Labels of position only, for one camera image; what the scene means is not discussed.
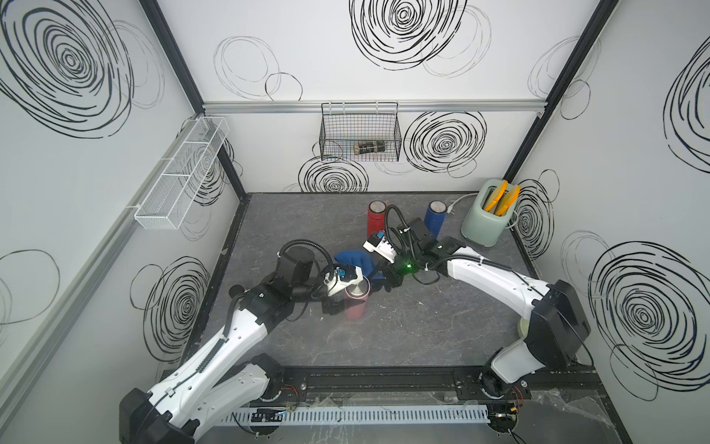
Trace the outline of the blue cloth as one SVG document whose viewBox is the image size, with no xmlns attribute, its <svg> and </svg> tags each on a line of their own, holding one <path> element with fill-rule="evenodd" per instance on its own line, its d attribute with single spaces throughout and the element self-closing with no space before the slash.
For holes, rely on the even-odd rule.
<svg viewBox="0 0 710 444">
<path fill-rule="evenodd" d="M 366 251 L 342 251 L 335 255 L 335 260 L 338 264 L 358 266 L 362 270 L 362 275 L 369 280 L 371 292 L 379 292 L 384 288 L 386 279 L 382 274 L 380 264 L 375 262 Z"/>
</svg>

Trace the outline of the pink thermos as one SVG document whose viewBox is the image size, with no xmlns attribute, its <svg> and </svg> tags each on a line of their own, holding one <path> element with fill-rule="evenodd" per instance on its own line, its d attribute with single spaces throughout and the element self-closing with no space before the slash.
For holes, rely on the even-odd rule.
<svg viewBox="0 0 710 444">
<path fill-rule="evenodd" d="M 362 317 L 366 302 L 371 293 L 371 283 L 365 277 L 360 283 L 345 288 L 345 316 L 356 320 Z"/>
</svg>

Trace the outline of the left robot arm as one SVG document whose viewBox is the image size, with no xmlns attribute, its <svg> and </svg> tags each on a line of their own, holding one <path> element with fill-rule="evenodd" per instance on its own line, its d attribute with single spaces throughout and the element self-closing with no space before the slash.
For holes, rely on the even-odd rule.
<svg viewBox="0 0 710 444">
<path fill-rule="evenodd" d="M 283 368 L 266 354 L 242 358 L 298 301 L 328 299 L 366 283 L 359 266 L 341 265 L 321 245 L 287 242 L 275 271 L 259 284 L 233 286 L 225 324 L 190 359 L 148 391 L 134 389 L 119 405 L 122 443 L 196 443 L 235 409 L 281 394 Z"/>
</svg>

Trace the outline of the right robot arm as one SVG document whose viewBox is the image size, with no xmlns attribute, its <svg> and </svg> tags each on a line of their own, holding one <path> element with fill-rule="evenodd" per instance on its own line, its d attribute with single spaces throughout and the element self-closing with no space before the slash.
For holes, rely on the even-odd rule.
<svg viewBox="0 0 710 444">
<path fill-rule="evenodd" d="M 496 351 L 481 370 L 480 384 L 492 398 L 538 370 L 570 369 L 586 347 L 591 329 L 574 288 L 564 280 L 550 284 L 526 277 L 455 238 L 437 239 L 419 218 L 372 233 L 364 249 L 381 257 L 379 270 L 393 286 L 407 274 L 436 272 L 481 290 L 527 322 L 523 337 Z"/>
</svg>

